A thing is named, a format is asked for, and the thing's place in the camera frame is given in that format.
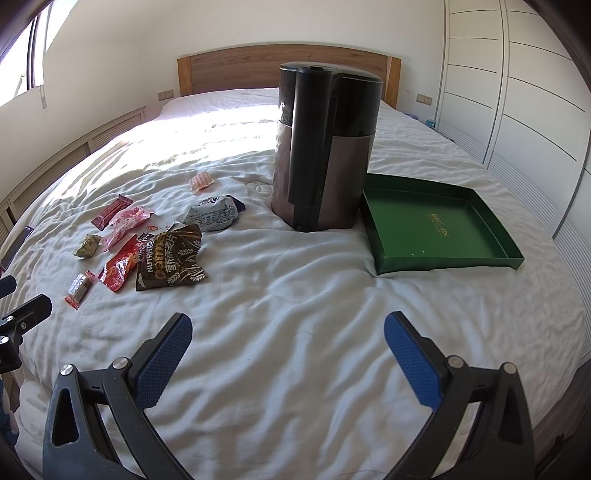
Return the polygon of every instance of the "red candy wrapper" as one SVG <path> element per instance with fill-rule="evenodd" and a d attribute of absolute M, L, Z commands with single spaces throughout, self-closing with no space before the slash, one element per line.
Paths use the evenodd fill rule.
<path fill-rule="evenodd" d="M 90 290 L 91 286 L 93 286 L 95 281 L 96 277 L 91 271 L 86 270 L 84 273 L 81 273 L 72 282 L 72 285 L 70 285 L 65 301 L 78 310 L 80 308 L 80 303 L 82 303 L 82 299 Z"/>
<path fill-rule="evenodd" d="M 109 225 L 113 226 L 113 233 L 103 237 L 100 240 L 100 245 L 105 249 L 110 249 L 121 240 L 127 232 L 146 222 L 152 213 L 154 213 L 153 210 L 148 210 L 141 205 L 127 207 L 125 210 L 117 213 L 117 215 L 115 215 L 109 222 Z"/>
<path fill-rule="evenodd" d="M 105 210 L 100 212 L 100 214 L 91 221 L 92 225 L 97 227 L 100 231 L 103 231 L 117 212 L 127 208 L 132 203 L 132 199 L 119 195 L 113 203 L 107 205 Z"/>
<path fill-rule="evenodd" d="M 141 246 L 142 242 L 138 241 L 137 235 L 131 237 L 119 250 L 119 253 L 106 263 L 99 280 L 111 290 L 119 290 L 138 264 L 138 253 Z"/>

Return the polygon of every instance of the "white wall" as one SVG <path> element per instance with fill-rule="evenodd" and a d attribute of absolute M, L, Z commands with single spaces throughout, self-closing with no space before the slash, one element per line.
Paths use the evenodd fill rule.
<path fill-rule="evenodd" d="M 141 92 L 130 89 L 139 82 L 135 45 L 50 49 L 47 58 L 47 108 L 39 87 L 0 107 L 0 199 L 72 141 L 142 106 Z"/>
<path fill-rule="evenodd" d="M 321 43 L 402 59 L 398 109 L 434 118 L 443 58 L 443 0 L 186 1 L 146 34 L 141 47 L 147 117 L 179 95 L 177 58 L 255 43 Z M 405 90 L 414 92 L 413 98 Z M 431 106 L 415 101 L 433 97 Z"/>
<path fill-rule="evenodd" d="M 46 109 L 39 87 L 0 106 L 0 201 L 69 143 L 144 106 L 139 32 L 162 2 L 124 3 L 79 0 L 73 7 L 44 59 Z M 151 17 L 134 13 L 138 5 Z M 125 18 L 136 18 L 137 28 L 122 28 Z"/>

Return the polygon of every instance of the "snack package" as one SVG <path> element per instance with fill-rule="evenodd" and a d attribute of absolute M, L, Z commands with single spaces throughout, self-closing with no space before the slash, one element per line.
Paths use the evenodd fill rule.
<path fill-rule="evenodd" d="M 245 205 L 231 195 L 211 197 L 191 207 L 186 215 L 178 217 L 178 221 L 185 225 L 199 225 L 202 232 L 213 232 L 229 227 L 245 209 Z"/>
<path fill-rule="evenodd" d="M 90 290 L 91 286 L 93 286 L 95 281 L 96 277 L 91 271 L 86 270 L 86 272 L 81 273 L 72 282 L 72 285 L 70 285 L 65 301 L 78 310 L 80 308 L 80 303 L 82 303 L 82 299 Z"/>
<path fill-rule="evenodd" d="M 127 208 L 132 203 L 132 199 L 119 195 L 114 202 L 108 204 L 107 207 L 105 207 L 105 209 L 91 221 L 92 225 L 97 227 L 100 231 L 103 231 L 117 212 Z"/>
<path fill-rule="evenodd" d="M 143 223 L 141 228 L 136 231 L 138 240 L 146 242 L 153 239 L 156 235 L 163 232 L 168 232 L 174 226 L 174 221 L 153 214 L 150 219 Z"/>
<path fill-rule="evenodd" d="M 142 242 L 138 241 L 138 236 L 131 237 L 123 248 L 103 267 L 99 280 L 112 291 L 119 290 L 137 265 L 138 253 L 141 247 Z"/>
<path fill-rule="evenodd" d="M 206 189 L 214 181 L 215 180 L 213 177 L 206 170 L 198 173 L 191 180 L 189 180 L 189 185 L 191 185 L 191 193 L 196 195 L 199 190 Z"/>
<path fill-rule="evenodd" d="M 153 210 L 148 210 L 141 205 L 130 206 L 120 211 L 109 222 L 109 225 L 113 226 L 113 233 L 103 237 L 100 240 L 100 245 L 103 249 L 109 250 L 132 228 L 140 226 L 147 221 L 152 213 L 154 213 Z"/>
<path fill-rule="evenodd" d="M 76 250 L 75 256 L 80 258 L 90 258 L 96 253 L 96 249 L 99 248 L 99 242 L 102 239 L 99 235 L 86 235 L 82 246 Z"/>
<path fill-rule="evenodd" d="M 137 291 L 190 285 L 207 278 L 197 265 L 201 230 L 189 225 L 164 232 L 142 246 L 138 258 Z"/>

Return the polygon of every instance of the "pink candy wrapper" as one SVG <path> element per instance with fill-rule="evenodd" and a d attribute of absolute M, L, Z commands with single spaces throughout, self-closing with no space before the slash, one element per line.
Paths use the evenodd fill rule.
<path fill-rule="evenodd" d="M 125 210 L 120 211 L 109 222 L 109 225 L 112 225 L 113 227 L 113 233 L 100 240 L 101 247 L 109 250 L 121 240 L 127 232 L 146 222 L 152 213 L 154 213 L 153 210 L 148 210 L 141 205 L 129 206 Z"/>
<path fill-rule="evenodd" d="M 207 171 L 202 171 L 198 173 L 189 181 L 191 185 L 191 193 L 196 195 L 199 190 L 206 189 L 214 181 L 215 180 L 213 179 L 213 177 Z"/>

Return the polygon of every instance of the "silver snack package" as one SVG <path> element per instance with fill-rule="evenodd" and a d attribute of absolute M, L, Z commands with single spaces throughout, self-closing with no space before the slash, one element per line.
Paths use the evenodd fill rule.
<path fill-rule="evenodd" d="M 199 225 L 202 232 L 223 230 L 236 221 L 245 205 L 231 195 L 211 197 L 191 207 L 178 221 L 185 225 Z"/>

